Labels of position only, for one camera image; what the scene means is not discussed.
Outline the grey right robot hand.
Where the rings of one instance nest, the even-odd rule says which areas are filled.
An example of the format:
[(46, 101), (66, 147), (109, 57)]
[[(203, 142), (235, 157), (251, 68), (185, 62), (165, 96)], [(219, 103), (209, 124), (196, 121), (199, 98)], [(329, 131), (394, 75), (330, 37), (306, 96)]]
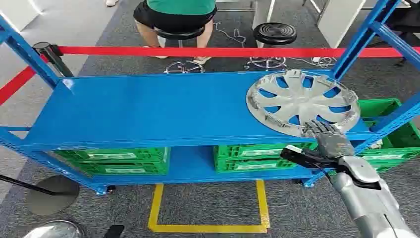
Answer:
[(322, 156), (338, 159), (355, 155), (355, 149), (350, 140), (334, 125), (311, 120), (305, 123), (304, 133), (316, 138), (318, 150)]

